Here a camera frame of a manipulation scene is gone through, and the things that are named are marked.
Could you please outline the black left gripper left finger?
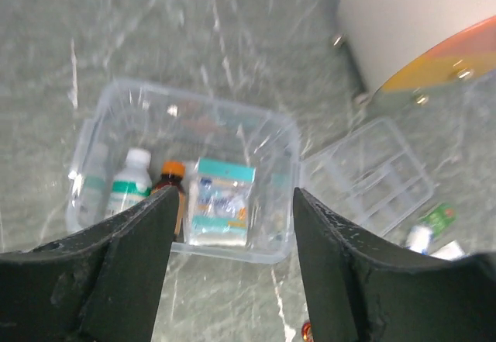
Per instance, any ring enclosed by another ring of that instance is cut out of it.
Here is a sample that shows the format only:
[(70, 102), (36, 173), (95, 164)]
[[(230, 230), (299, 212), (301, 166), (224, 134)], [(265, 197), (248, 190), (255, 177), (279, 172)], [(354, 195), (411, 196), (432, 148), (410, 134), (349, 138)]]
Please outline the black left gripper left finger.
[(167, 187), (68, 237), (1, 256), (3, 341), (148, 341), (178, 209)]

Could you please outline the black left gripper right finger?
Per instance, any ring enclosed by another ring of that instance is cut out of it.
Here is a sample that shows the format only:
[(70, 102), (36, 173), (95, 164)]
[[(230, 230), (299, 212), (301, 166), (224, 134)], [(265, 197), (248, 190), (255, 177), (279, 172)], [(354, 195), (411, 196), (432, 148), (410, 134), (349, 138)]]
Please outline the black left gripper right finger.
[(294, 231), (316, 341), (493, 341), (495, 256), (399, 247), (301, 188)]

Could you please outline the white green medicine bottle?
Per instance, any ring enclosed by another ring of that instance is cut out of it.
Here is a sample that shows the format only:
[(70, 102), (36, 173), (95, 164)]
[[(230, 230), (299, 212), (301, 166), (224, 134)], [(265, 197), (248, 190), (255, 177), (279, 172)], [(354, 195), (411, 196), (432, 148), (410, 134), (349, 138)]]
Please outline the white green medicine bottle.
[(104, 219), (121, 213), (142, 200), (151, 192), (152, 181), (148, 172), (151, 153), (142, 148), (130, 148), (123, 169), (113, 179)]

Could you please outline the clear compartment tray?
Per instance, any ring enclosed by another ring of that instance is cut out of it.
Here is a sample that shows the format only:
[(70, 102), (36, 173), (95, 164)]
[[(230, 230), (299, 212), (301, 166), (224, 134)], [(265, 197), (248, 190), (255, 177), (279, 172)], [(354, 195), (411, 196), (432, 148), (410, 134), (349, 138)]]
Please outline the clear compartment tray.
[(380, 237), (434, 193), (432, 179), (388, 117), (372, 120), (302, 161), (301, 187)]

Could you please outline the white gauze packet blue print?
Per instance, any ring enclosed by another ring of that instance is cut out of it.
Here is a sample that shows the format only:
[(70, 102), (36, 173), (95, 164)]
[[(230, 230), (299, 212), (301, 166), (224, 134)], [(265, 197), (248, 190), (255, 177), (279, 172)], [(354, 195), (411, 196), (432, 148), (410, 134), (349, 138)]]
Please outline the white gauze packet blue print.
[(194, 246), (244, 247), (249, 231), (250, 187), (201, 178), (189, 191), (185, 240)]

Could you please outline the teal bandage packet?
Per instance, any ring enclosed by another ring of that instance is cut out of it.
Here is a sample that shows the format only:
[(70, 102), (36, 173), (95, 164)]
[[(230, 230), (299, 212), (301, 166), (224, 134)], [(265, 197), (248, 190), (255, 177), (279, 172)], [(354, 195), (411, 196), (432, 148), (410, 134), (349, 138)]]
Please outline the teal bandage packet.
[(188, 242), (244, 246), (256, 169), (202, 157), (190, 182)]

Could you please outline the clear plastic storage box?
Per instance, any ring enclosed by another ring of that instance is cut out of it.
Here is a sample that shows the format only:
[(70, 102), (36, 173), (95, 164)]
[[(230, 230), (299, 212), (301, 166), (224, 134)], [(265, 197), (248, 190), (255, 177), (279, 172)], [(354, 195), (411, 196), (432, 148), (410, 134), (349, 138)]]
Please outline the clear plastic storage box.
[(295, 241), (292, 196), (300, 181), (300, 133), (293, 119), (144, 81), (108, 84), (77, 139), (65, 214), (69, 233), (102, 219), (113, 178), (132, 148), (150, 152), (152, 179), (167, 161), (183, 164), (183, 186), (195, 179), (202, 159), (220, 162), (227, 173), (254, 171), (246, 242), (191, 245), (179, 239), (173, 252), (258, 264), (288, 256)]

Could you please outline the copper coin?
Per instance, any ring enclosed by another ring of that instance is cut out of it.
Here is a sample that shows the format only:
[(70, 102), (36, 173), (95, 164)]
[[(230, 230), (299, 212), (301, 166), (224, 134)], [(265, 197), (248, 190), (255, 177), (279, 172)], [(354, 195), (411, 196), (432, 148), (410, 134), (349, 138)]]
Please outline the copper coin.
[(309, 320), (305, 321), (301, 327), (301, 338), (304, 342), (313, 342), (312, 325)]

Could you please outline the white blue ointment tube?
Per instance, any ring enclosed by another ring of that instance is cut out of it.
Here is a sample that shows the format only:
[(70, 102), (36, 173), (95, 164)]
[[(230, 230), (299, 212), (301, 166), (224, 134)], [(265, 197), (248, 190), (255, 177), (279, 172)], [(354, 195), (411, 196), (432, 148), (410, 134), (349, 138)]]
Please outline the white blue ointment tube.
[(433, 238), (431, 227), (419, 224), (413, 226), (405, 239), (405, 247), (420, 254), (427, 254)]

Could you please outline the clear wrapped packet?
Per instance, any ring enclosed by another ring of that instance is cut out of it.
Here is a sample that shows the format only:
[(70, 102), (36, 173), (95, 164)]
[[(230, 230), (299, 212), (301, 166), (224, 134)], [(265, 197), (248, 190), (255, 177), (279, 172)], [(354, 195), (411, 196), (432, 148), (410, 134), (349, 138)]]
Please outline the clear wrapped packet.
[(466, 253), (462, 249), (460, 244), (456, 240), (453, 240), (443, 247), (439, 248), (435, 252), (431, 253), (430, 256), (445, 261), (455, 261), (462, 257), (465, 257)]

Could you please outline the green sachet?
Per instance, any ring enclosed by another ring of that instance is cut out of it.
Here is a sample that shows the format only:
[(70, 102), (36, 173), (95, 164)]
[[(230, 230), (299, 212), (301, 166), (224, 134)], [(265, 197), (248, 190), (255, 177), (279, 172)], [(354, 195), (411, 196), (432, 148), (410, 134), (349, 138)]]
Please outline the green sachet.
[(456, 220), (455, 209), (447, 203), (440, 203), (429, 210), (420, 222), (431, 229), (432, 236), (437, 238)]

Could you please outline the round drawer cabinet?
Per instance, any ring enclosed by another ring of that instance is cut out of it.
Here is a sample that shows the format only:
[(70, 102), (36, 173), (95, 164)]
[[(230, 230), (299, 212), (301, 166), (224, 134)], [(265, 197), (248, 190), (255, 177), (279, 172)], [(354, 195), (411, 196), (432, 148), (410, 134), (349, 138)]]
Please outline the round drawer cabinet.
[(355, 103), (495, 69), (495, 0), (340, 0), (337, 21), (365, 87)]

